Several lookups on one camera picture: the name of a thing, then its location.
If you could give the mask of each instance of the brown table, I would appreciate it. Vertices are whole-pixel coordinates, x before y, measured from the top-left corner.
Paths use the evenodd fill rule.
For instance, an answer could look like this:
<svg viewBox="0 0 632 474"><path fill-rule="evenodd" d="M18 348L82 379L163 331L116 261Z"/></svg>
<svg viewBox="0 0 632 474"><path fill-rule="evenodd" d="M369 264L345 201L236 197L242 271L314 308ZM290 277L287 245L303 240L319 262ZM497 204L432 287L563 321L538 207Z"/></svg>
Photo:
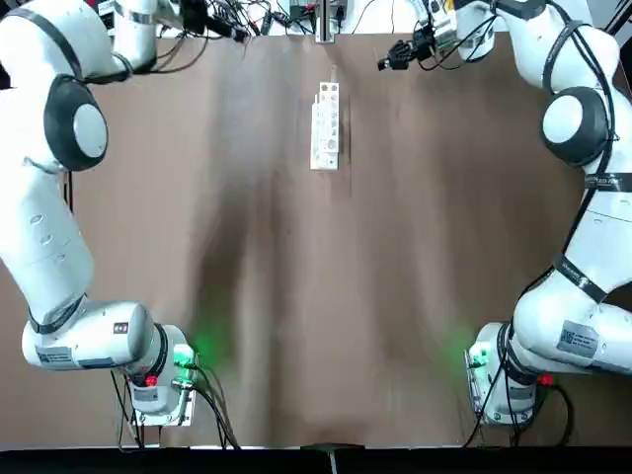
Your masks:
<svg viewBox="0 0 632 474"><path fill-rule="evenodd" d="M91 296L183 327L224 380L243 444L463 442L463 350L511 317L578 207L582 176L542 145L547 98L517 75L507 36L458 71L378 73L394 40L221 41L186 72L96 90L109 155L74 190ZM310 108L332 65L341 169L312 172ZM114 444L107 373L27 366L24 304L4 272L0 288L0 442ZM563 382L574 443L632 440L632 382ZM524 442L553 442L564 417L551 399ZM216 443L207 408L163 441Z"/></svg>

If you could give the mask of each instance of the label sticker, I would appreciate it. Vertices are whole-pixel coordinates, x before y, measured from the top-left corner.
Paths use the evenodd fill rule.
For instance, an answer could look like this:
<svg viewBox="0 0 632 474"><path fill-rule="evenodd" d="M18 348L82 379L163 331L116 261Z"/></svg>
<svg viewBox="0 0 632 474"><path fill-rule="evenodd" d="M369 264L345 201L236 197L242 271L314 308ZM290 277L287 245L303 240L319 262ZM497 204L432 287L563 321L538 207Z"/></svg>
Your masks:
<svg viewBox="0 0 632 474"><path fill-rule="evenodd" d="M529 400L532 396L533 389L531 387L510 387L510 397L512 400Z"/></svg>
<svg viewBox="0 0 632 474"><path fill-rule="evenodd" d="M113 328L114 334L127 334L129 323L115 323Z"/></svg>
<svg viewBox="0 0 632 474"><path fill-rule="evenodd" d="M70 348L40 348L36 346L41 365L50 369L74 368L76 365L72 361L72 351Z"/></svg>
<svg viewBox="0 0 632 474"><path fill-rule="evenodd" d="M141 390L134 387L134 400L138 402L155 402L158 400L158 389L146 388Z"/></svg>
<svg viewBox="0 0 632 474"><path fill-rule="evenodd" d="M557 349L565 353L592 358L596 353L599 336L590 326L564 321Z"/></svg>
<svg viewBox="0 0 632 474"><path fill-rule="evenodd" d="M115 10L115 0L106 0L105 2L101 2L98 6L98 9L99 16L113 12Z"/></svg>

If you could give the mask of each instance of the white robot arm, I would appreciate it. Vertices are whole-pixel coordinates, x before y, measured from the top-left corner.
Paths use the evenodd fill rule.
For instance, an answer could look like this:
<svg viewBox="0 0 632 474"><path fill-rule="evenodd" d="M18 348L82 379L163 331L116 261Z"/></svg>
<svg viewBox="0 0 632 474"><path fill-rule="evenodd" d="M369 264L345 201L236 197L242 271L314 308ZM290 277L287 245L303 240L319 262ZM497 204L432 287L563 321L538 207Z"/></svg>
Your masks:
<svg viewBox="0 0 632 474"><path fill-rule="evenodd" d="M0 61L13 86L0 92L0 258L29 307L22 348L30 364L118 367L132 382L134 408L171 420L184 400L172 382L185 336L154 323L141 303L88 299L92 256L58 182L59 173L103 160L108 128L85 82L153 65L158 7L118 0L114 47L81 0L35 0L0 23Z"/></svg>
<svg viewBox="0 0 632 474"><path fill-rule="evenodd" d="M632 313L602 302L632 280L632 107L612 86L614 38L572 21L554 2L454 0L454 7L460 38L492 15L505 21L518 73L553 94L544 143L586 173L562 252L520 297L512 322L488 324L466 352L480 421L527 423L542 372L632 372ZM459 52L480 59L493 43L494 35L479 32Z"/></svg>

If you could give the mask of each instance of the red button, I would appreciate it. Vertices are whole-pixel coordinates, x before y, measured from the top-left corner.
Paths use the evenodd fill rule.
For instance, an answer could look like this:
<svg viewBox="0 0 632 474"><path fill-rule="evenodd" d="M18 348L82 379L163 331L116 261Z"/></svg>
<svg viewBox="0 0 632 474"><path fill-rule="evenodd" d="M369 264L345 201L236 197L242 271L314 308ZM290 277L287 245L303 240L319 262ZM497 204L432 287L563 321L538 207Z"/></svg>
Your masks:
<svg viewBox="0 0 632 474"><path fill-rule="evenodd" d="M158 384L158 377L155 375L147 375L145 377L145 385L148 387L155 387Z"/></svg>

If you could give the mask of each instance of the green led indicator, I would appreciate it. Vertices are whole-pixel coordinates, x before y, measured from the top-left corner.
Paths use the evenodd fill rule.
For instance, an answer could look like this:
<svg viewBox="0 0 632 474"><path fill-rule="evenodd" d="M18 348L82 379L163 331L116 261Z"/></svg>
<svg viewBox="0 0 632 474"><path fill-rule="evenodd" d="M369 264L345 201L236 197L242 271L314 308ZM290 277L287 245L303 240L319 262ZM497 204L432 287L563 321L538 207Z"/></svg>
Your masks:
<svg viewBox="0 0 632 474"><path fill-rule="evenodd" d="M176 379L181 382L194 383L196 380L196 353L186 344L174 345L174 365L178 369Z"/></svg>

